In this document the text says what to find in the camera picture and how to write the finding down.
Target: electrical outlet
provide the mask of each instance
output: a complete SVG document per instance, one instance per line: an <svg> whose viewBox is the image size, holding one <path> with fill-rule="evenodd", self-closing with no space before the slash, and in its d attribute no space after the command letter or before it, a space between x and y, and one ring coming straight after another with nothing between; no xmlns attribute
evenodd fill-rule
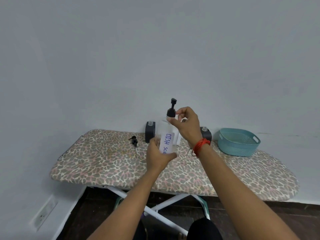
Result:
<svg viewBox="0 0 320 240"><path fill-rule="evenodd" d="M32 218L29 224L36 232L39 230L39 228L51 213L51 211L54 209L54 207L57 205L57 203L58 201L56 200L56 198L51 195L37 212L37 214L35 214L35 216Z"/></svg>

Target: white paper label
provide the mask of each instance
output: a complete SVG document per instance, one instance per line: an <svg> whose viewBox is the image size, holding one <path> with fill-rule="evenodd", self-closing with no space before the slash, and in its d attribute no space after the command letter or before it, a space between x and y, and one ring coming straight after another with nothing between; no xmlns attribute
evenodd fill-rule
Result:
<svg viewBox="0 0 320 240"><path fill-rule="evenodd" d="M161 135L159 150L163 154L172 153L174 143L174 133L163 133Z"/></svg>

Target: person's leg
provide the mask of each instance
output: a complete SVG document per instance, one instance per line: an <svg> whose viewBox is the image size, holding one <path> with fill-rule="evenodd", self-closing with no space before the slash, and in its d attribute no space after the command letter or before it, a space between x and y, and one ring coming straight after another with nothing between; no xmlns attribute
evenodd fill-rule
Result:
<svg viewBox="0 0 320 240"><path fill-rule="evenodd" d="M142 221L140 220L132 240L146 240L146 239L147 239L147 233Z"/></svg>
<svg viewBox="0 0 320 240"><path fill-rule="evenodd" d="M222 240L222 236L214 223L204 217L192 223L186 240Z"/></svg>

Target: clear plastic bottle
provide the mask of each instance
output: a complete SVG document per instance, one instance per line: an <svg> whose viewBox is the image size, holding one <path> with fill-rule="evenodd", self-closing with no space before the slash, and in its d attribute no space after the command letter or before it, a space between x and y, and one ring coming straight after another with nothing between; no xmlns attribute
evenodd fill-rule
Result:
<svg viewBox="0 0 320 240"><path fill-rule="evenodd" d="M158 141L158 148L160 152L163 154L168 154L177 151L177 146L174 145L174 137L178 136L178 134L176 133L176 128L167 121L168 117L174 118L176 116L176 111L174 109L174 105L176 103L177 100L172 98L172 106L170 109L168 109L167 116L162 118L158 122L158 126L156 129L155 137Z"/></svg>

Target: basket handle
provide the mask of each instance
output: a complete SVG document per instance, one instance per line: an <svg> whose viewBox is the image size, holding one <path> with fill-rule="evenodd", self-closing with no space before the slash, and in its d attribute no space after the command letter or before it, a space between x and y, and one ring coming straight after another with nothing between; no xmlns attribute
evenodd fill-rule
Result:
<svg viewBox="0 0 320 240"><path fill-rule="evenodd" d="M258 143L258 144L260 144L260 142L261 142L261 140L256 136L256 135L254 135L253 137L252 137L252 139L256 142L256 143Z"/></svg>

